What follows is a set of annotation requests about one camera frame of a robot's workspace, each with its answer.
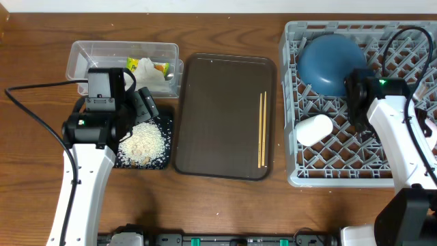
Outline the white tissue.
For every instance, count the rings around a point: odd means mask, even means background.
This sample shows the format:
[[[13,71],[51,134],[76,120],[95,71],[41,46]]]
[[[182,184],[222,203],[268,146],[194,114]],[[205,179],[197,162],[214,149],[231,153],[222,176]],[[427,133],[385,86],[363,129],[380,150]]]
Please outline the white tissue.
[[[151,92],[170,92],[169,82],[163,74],[151,68],[146,73],[132,72],[136,79],[137,89],[147,87]]]

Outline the rice food scraps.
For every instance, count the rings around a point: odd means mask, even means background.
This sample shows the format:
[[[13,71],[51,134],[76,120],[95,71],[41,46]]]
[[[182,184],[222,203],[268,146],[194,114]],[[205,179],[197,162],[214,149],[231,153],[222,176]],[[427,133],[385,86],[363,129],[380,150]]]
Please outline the rice food scraps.
[[[144,122],[133,127],[132,135],[118,148],[117,157],[121,164],[158,169],[165,161],[167,144],[159,126]]]

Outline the dark blue plate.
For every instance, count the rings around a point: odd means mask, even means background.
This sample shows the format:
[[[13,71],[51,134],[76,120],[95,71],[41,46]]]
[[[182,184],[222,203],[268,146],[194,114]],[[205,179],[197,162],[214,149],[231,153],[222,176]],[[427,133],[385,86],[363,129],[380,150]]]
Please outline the dark blue plate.
[[[300,80],[324,96],[344,97],[344,81],[354,71],[361,77],[373,77],[364,52],[357,43],[340,34],[328,34],[312,40],[298,56]]]

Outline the yellow green snack wrapper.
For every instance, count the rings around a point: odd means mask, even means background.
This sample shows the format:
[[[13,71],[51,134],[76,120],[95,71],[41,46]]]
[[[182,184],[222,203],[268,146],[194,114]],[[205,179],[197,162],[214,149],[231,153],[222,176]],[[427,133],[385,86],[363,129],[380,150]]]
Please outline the yellow green snack wrapper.
[[[126,67],[131,72],[136,72],[138,70],[139,73],[146,73],[147,70],[153,68],[160,71],[165,77],[167,76],[170,65],[165,62],[152,61],[150,58],[135,59],[128,57]]]

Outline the white cup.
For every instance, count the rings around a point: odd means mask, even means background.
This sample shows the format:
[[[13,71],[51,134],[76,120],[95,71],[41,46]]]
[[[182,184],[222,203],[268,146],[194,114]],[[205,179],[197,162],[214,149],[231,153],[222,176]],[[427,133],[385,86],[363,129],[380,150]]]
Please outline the white cup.
[[[304,146],[313,146],[333,131],[332,120],[319,114],[303,120],[295,126],[296,139]]]

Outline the wooden chopstick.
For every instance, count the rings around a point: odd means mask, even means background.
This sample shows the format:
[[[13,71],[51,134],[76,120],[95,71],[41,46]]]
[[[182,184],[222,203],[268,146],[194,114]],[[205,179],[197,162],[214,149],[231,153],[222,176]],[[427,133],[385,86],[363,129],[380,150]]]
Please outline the wooden chopstick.
[[[259,95],[259,127],[258,127],[258,157],[257,167],[260,169],[262,166],[262,98],[263,94]]]
[[[266,113],[267,113],[267,92],[264,92],[263,97],[263,115],[262,115],[262,167],[265,167],[265,159],[266,159]]]

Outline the white pink bowl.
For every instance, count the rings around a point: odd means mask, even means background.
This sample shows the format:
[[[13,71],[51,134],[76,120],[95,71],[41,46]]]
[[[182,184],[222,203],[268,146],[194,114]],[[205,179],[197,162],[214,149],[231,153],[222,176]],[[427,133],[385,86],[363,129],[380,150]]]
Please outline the white pink bowl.
[[[426,126],[429,128],[429,130],[426,130],[427,133],[425,134],[425,138],[427,140],[428,146],[431,150],[433,150],[437,142],[437,128],[436,125],[429,118],[425,120],[425,123]]]

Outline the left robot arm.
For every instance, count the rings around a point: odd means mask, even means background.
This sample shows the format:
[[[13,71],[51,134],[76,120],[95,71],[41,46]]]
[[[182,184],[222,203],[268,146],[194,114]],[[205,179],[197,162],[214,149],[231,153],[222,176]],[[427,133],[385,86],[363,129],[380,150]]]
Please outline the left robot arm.
[[[126,85],[127,68],[91,68],[88,94],[62,126],[64,176],[48,245],[96,245],[104,191],[119,145],[158,115],[146,87]]]

